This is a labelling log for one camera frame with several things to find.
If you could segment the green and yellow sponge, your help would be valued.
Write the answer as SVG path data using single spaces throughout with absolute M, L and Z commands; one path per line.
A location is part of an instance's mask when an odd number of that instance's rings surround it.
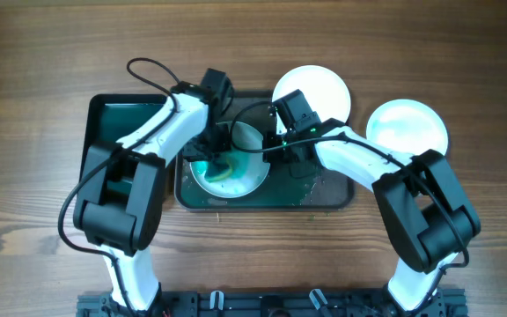
M 209 183 L 223 181 L 231 176 L 235 165 L 233 157 L 219 156 L 207 164 L 204 179 Z

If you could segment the white plate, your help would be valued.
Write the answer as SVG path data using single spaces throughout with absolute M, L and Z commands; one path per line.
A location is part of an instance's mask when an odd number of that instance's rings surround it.
M 283 75 L 273 91 L 276 134 L 315 132 L 321 123 L 344 126 L 349 120 L 349 88 L 333 71 L 305 65 Z
M 232 136 L 238 147 L 254 150 L 262 146 L 262 134 L 247 123 L 237 122 Z M 231 171 L 218 181 L 208 181 L 205 178 L 208 162 L 196 161 L 190 164 L 191 174 L 199 186 L 220 198 L 239 198 L 254 192 L 265 181 L 270 169 L 270 164 L 263 161 L 261 153 L 247 153 L 235 150 L 234 147 L 223 152 L 220 160 L 226 160 Z

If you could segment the white plate top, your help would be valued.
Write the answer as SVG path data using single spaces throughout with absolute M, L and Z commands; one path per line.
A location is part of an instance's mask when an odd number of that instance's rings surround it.
M 349 88 L 333 71 L 305 65 L 283 75 L 273 91 L 276 134 L 315 132 L 321 123 L 344 126 L 349 120 Z

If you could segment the pale blue plate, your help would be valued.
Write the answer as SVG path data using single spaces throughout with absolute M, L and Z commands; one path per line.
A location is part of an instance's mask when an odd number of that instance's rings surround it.
M 390 100 L 378 107 L 366 126 L 366 138 L 388 149 L 419 155 L 435 150 L 445 155 L 449 134 L 441 117 L 417 100 Z

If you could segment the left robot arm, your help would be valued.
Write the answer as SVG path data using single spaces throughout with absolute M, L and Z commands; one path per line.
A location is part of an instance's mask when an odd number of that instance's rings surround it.
M 113 289 L 81 296 L 80 316 L 167 316 L 149 245 L 158 229 L 167 169 L 181 151 L 210 160 L 230 148 L 217 120 L 231 104 L 231 80 L 208 69 L 198 85 L 180 81 L 141 127 L 87 148 L 79 183 L 66 202 L 73 224 L 105 258 Z

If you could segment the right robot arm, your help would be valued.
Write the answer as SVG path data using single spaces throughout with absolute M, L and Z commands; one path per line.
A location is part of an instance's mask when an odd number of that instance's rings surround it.
M 300 90 L 271 105 L 285 133 L 266 151 L 315 158 L 374 194 L 399 256 L 386 289 L 400 312 L 419 314 L 447 270 L 468 265 L 468 244 L 481 232 L 481 220 L 445 156 L 432 149 L 419 155 L 388 150 L 344 122 L 322 121 Z

